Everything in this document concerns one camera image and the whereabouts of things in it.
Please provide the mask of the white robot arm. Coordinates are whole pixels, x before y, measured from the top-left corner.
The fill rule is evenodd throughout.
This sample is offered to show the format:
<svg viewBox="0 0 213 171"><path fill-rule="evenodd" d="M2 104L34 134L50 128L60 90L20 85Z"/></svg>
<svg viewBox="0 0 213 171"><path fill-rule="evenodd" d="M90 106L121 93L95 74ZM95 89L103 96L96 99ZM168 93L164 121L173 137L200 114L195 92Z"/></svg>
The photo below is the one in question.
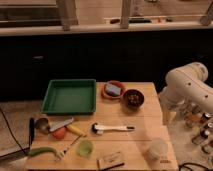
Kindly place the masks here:
<svg viewBox="0 0 213 171"><path fill-rule="evenodd" d="M205 83L207 78L208 69L200 62L174 68L166 74L166 86L158 94L164 125L187 100L213 114L213 88Z"/></svg>

